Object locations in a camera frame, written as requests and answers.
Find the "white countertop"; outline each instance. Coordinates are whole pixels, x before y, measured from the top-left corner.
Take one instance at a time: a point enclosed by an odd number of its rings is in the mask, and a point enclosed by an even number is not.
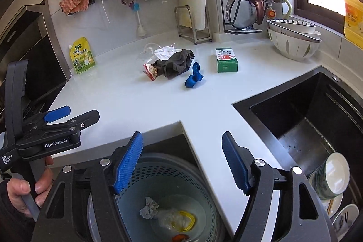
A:
[[[189,72],[172,80],[158,77],[151,81],[142,73],[137,60],[147,42],[161,47],[177,43],[176,48],[191,49],[204,78],[193,89],[184,85]],[[217,73],[215,48],[233,48],[238,73]],[[279,163],[232,104],[280,85],[309,72],[320,64],[316,59],[298,62],[283,57],[268,39],[245,39],[243,42],[202,43],[194,46],[166,33],[114,49],[96,58],[96,67],[73,76],[61,90],[51,110],[68,105],[71,115],[62,122],[96,109],[97,124],[82,131],[82,145],[54,156],[55,163],[74,163],[71,153],[89,150],[108,143],[181,122],[199,166],[211,187],[221,215],[231,233],[237,230],[248,197],[237,189],[221,148],[221,138],[230,131],[240,146],[247,147],[255,158],[272,167]],[[93,159],[106,155],[91,155]],[[278,206],[274,192],[263,241],[271,241]]]

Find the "blue gripper pad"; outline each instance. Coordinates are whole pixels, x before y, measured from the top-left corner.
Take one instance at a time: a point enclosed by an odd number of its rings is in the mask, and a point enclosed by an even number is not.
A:
[[[137,161],[144,147],[144,138],[141,133],[135,132],[127,145],[127,151],[122,159],[118,160],[114,167],[115,183],[113,187],[117,194],[128,186]]]
[[[54,122],[58,119],[68,116],[69,114],[70,114],[70,108],[68,106],[64,106],[64,107],[55,109],[53,111],[49,111],[44,116],[44,121],[45,122]]]
[[[252,154],[247,148],[239,147],[230,132],[225,132],[222,136],[222,150],[237,188],[242,190],[245,195],[249,195],[253,187],[250,167],[254,160]]]

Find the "green box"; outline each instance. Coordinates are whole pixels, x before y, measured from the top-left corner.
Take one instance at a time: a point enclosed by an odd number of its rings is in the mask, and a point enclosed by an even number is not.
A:
[[[238,61],[230,47],[216,49],[218,72],[238,72]]]

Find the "cup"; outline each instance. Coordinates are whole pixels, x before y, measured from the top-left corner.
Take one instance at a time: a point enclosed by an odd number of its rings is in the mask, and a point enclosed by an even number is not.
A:
[[[330,200],[344,193],[350,180],[346,158],[333,153],[309,177],[311,185],[321,200]]]

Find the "stacked bowl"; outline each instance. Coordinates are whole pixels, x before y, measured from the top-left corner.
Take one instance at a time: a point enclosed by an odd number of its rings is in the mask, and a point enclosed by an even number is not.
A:
[[[321,33],[309,22],[297,20],[268,20],[272,43],[280,53],[290,59],[302,61],[310,58],[319,48]]]

